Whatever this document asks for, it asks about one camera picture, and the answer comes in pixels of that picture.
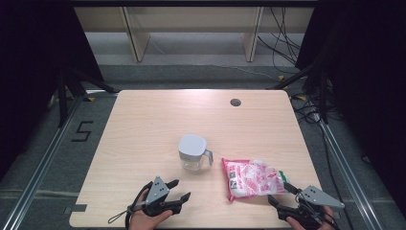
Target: wire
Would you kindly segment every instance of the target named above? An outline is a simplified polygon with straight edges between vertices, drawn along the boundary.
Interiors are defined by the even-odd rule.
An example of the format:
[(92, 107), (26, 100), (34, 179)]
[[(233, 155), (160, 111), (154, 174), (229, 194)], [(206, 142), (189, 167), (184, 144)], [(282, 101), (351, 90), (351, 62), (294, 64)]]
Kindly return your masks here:
[(271, 35), (274, 36), (274, 37), (277, 39), (277, 42), (275, 43), (275, 48), (276, 48), (276, 46), (277, 46), (277, 44), (278, 44), (279, 41), (285, 43), (285, 44), (286, 44), (286, 47), (287, 47), (287, 50), (288, 50), (288, 52), (289, 52), (289, 55), (290, 55), (291, 57), (295, 57), (294, 62), (296, 63), (296, 59), (298, 58), (298, 56), (297, 56), (297, 54), (295, 53), (295, 51), (293, 50), (293, 48), (296, 48), (297, 50), (300, 50), (301, 47), (300, 47), (298, 44), (296, 44), (295, 42), (293, 42), (293, 41), (288, 37), (288, 35), (287, 35), (287, 33), (286, 33), (286, 26), (285, 26), (285, 24), (284, 24), (284, 19), (285, 19), (285, 16), (286, 16), (286, 8), (282, 8), (282, 23), (281, 23), (281, 24), (280, 24), (278, 18), (276, 17), (276, 15), (275, 15), (273, 9), (270, 8), (270, 10), (271, 10), (271, 12), (272, 12), (272, 15), (273, 15), (273, 17), (274, 17), (274, 19), (275, 19), (275, 21), (276, 21), (276, 23), (277, 23), (277, 25), (278, 25), (279, 31), (280, 31), (279, 34), (278, 34), (278, 36), (275, 36), (274, 34), (271, 33)]
[[(153, 41), (151, 40), (150, 43), (151, 43), (159, 52), (161, 52), (163, 55), (165, 55), (165, 58), (166, 58), (169, 62), (171, 62), (171, 63), (173, 63), (173, 64), (175, 64), (175, 65), (184, 64), (184, 65), (192, 65), (192, 66), (203, 66), (203, 65), (191, 64), (191, 63), (187, 63), (187, 62), (185, 62), (185, 63), (175, 63), (175, 62), (173, 62), (172, 60), (170, 60), (170, 59), (167, 57), (168, 54), (165, 53), (164, 51), (162, 51), (162, 50), (155, 44), (155, 42), (153, 42)], [(267, 78), (269, 78), (269, 79), (271, 79), (271, 80), (273, 80), (273, 81), (281, 82), (281, 80), (278, 80), (277, 78), (274, 78), (274, 77), (269, 76), (269, 75), (267, 75), (267, 74), (263, 74), (263, 73), (259, 73), (259, 72), (253, 72), (253, 71), (245, 70), (245, 69), (242, 69), (241, 67), (237, 67), (237, 66), (216, 65), (216, 64), (208, 64), (208, 65), (209, 65), (209, 66), (215, 66), (215, 67), (221, 67), (221, 68), (237, 69), (237, 70), (239, 70), (239, 71), (242, 71), (242, 72), (245, 72), (245, 73), (248, 73), (248, 74), (261, 75), (261, 76), (265, 76), (265, 77), (267, 77)]]

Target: floor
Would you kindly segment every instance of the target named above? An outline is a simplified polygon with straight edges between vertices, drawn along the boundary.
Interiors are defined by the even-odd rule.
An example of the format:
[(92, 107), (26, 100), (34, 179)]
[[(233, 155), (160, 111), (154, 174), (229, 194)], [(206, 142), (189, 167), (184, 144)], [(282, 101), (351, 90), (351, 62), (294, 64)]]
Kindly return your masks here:
[[(259, 36), (265, 43), (274, 47), (277, 40), (274, 36), (271, 34), (260, 34)], [(279, 78), (289, 77), (291, 74), (285, 73), (286, 71), (298, 71), (293, 68), (294, 65), (291, 62), (280, 55), (275, 55), (260, 41), (257, 45), (254, 61), (247, 62), (240, 34), (152, 34), (144, 59), (138, 63), (133, 61), (126, 34), (92, 33), (87, 34), (87, 37), (101, 71), (106, 75), (105, 80), (117, 88), (179, 87), (179, 83), (173, 86), (163, 84), (150, 86), (150, 83), (144, 81), (137, 80), (136, 85), (131, 82), (135, 81), (131, 79), (132, 72), (144, 71), (146, 76), (152, 76), (156, 70), (165, 75), (168, 72), (171, 73), (170, 71), (176, 66), (181, 66), (182, 71), (185, 71), (185, 73), (181, 73), (177, 68), (176, 71), (178, 71), (179, 76), (199, 75), (210, 70), (211, 73), (214, 73), (213, 76), (209, 76), (212, 80), (220, 77), (246, 76), (244, 78), (252, 78), (256, 81), (248, 86), (247, 84), (225, 84), (224, 82), (218, 82), (218, 85), (214, 85), (204, 81), (200, 81), (199, 84), (191, 84), (192, 87), (213, 88), (261, 88), (268, 82), (275, 83), (275, 80), (277, 81)], [(289, 37), (299, 45), (303, 39), (302, 34), (290, 34)], [(289, 55), (285, 44), (279, 42), (277, 49)], [(270, 66), (276, 66), (276, 68), (270, 70)], [(126, 73), (129, 79), (120, 79), (118, 71)], [(305, 80), (299, 80), (298, 84), (300, 85), (303, 81)], [(87, 89), (93, 88), (92, 85), (85, 86)], [(290, 95), (301, 93), (301, 87), (297, 85), (292, 85), (285, 90)], [(101, 95), (95, 103), (82, 102), (77, 105), (77, 115), (72, 119), (71, 127), (67, 129), (67, 133), (60, 136), (61, 144), (54, 147), (57, 149), (57, 153), (52, 155), (51, 163), (47, 166), (42, 181), (38, 182), (27, 213), (21, 214), (24, 218), (22, 222), (18, 223), (19, 229), (72, 229), (69, 226), (69, 214), (79, 194), (81, 181), (84, 180), (93, 158), (92, 152), (97, 147), (98, 137), (100, 138), (102, 135), (102, 124), (107, 121), (109, 109), (112, 108), (114, 102), (114, 97)], [(305, 111), (302, 109), (305, 103), (306, 101), (301, 100), (292, 101), (292, 105), (300, 111)], [(72, 101), (71, 107), (75, 106), (76, 102)], [(309, 152), (311, 152), (323, 190), (332, 196), (338, 196), (340, 193), (348, 206), (352, 229), (406, 229), (406, 220), (398, 211), (373, 168), (361, 159), (362, 150), (357, 146), (355, 138), (351, 136), (345, 121), (340, 118), (339, 111), (334, 110), (329, 115), (330, 123), (328, 126), (322, 126), (322, 128), (331, 130), (332, 133), (328, 137), (329, 140), (333, 141), (329, 145), (329, 150), (331, 152), (339, 151), (333, 153), (332, 159), (329, 161), (326, 160), (324, 154), (325, 149), (320, 128), (300, 120), (304, 139)], [(302, 114), (298, 113), (297, 116), (300, 119)], [(89, 119), (95, 124), (100, 124), (99, 126), (89, 125), (92, 128), (91, 141), (87, 142), (86, 145), (84, 143), (73, 145), (69, 138), (77, 137), (76, 127)], [(27, 144), (27, 151), (19, 156), (8, 175), (1, 181), (0, 223), (6, 223), (7, 216), (16, 206), (18, 198), (24, 195), (23, 192), (27, 184), (30, 184), (36, 167), (41, 164), (44, 152), (49, 152), (50, 143), (57, 134), (57, 123), (58, 111), (57, 106), (54, 105), (44, 116), (41, 126), (36, 131), (37, 135)], [(350, 174), (356, 178), (355, 183), (343, 175), (345, 172), (343, 173), (342, 167), (337, 164), (337, 159), (340, 160), (340, 154), (344, 155), (348, 161)], [(338, 189), (331, 183), (331, 177), (327, 173), (328, 162), (330, 162), (334, 172)], [(349, 184), (351, 183), (361, 189), (367, 203), (357, 201), (359, 199), (350, 188)], [(365, 204), (373, 206), (372, 213), (376, 215), (376, 220), (369, 221), (369, 217), (363, 216), (364, 213), (361, 209), (364, 208), (363, 205)], [(336, 214), (340, 229), (351, 229), (345, 213), (338, 212)]]

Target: aluminum rail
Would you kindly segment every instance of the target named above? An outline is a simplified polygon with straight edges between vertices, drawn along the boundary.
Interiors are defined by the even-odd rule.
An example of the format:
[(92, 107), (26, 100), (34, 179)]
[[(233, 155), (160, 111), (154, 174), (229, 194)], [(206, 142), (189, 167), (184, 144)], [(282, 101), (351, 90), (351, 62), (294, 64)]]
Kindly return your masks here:
[(358, 183), (358, 180), (356, 179), (349, 162), (341, 151), (340, 146), (335, 140), (334, 135), (329, 128), (329, 125), (326, 125), (323, 121), (320, 122), (320, 125), (326, 135), (327, 142), (331, 147), (331, 154), (334, 157), (335, 162), (337, 163), (341, 175), (343, 175), (343, 178), (347, 186), (349, 187), (352, 198), (357, 205), (358, 210), (361, 213), (361, 216), (364, 219), (368, 229), (383, 230), (382, 224), (380, 223), (375, 210), (373, 209), (366, 194)]
[(69, 108), (68, 117), (65, 123), (61, 127), (57, 128), (56, 134), (54, 135), (51, 144), (45, 151), (44, 156), (42, 157), (41, 161), (36, 167), (36, 170), (33, 176), (31, 177), (30, 182), (28, 183), (23, 194), (18, 199), (14, 208), (10, 212), (10, 215), (6, 220), (6, 223), (3, 226), (3, 230), (16, 230), (20, 226), (22, 220), (27, 214), (28, 209), (30, 208), (31, 203), (33, 202), (35, 193), (38, 190), (42, 182), (42, 179), (46, 175), (51, 163), (53, 162), (54, 156), (56, 155), (57, 150), (60, 147), (63, 137), (65, 136), (66, 130), (71, 124), (72, 118), (75, 112), (78, 110), (78, 107), (82, 100), (83, 97), (74, 98), (73, 103)]

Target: cup handle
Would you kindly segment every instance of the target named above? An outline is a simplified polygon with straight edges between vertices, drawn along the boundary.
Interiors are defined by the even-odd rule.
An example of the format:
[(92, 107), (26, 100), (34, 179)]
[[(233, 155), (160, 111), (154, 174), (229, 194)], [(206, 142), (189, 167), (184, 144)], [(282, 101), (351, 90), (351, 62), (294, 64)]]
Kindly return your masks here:
[(213, 153), (210, 150), (205, 150), (203, 155), (207, 155), (209, 157), (210, 166), (213, 164)]

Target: tripod leg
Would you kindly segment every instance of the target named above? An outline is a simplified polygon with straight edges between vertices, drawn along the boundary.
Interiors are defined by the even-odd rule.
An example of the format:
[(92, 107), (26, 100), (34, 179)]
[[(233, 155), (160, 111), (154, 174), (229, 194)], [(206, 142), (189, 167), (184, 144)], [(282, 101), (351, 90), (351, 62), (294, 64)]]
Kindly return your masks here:
[(267, 88), (267, 89), (283, 89), (285, 88), (287, 85), (301, 79), (302, 77), (308, 75), (311, 71), (312, 71), (313, 65), (309, 65), (307, 66), (305, 69), (303, 69), (301, 72), (295, 74), (294, 76), (290, 77), (288, 80), (276, 85), (273, 88)]
[(75, 70), (75, 69), (69, 69), (69, 71), (74, 74), (75, 76), (78, 76), (80, 79), (85, 80), (85, 81), (89, 81), (92, 84), (98, 86), (98, 88), (105, 90), (108, 93), (119, 93), (120, 90), (117, 90), (99, 80), (94, 80), (91, 77), (85, 75), (84, 73), (82, 73), (79, 70)]
[(57, 94), (59, 97), (59, 127), (62, 127), (68, 117), (68, 103), (66, 102), (65, 92), (65, 73), (61, 72), (59, 83), (57, 84)]
[(327, 74), (326, 70), (322, 70), (320, 77), (320, 117), (328, 124), (327, 120)]

